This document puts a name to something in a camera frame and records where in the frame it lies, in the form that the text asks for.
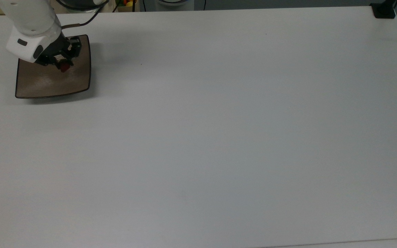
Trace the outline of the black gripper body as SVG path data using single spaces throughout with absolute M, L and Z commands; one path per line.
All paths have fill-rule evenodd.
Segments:
M 68 56 L 73 56 L 77 58 L 82 49 L 82 44 L 79 36 L 65 37 L 63 34 L 58 36 L 58 38 L 52 42 L 47 48 L 41 51 L 39 54 L 39 49 L 35 51 L 38 57 L 35 59 L 35 63 L 42 66 L 54 65 L 54 56 L 61 54 L 65 57 L 65 61 L 60 63 L 60 66 L 70 66 L 67 63 L 66 58 Z

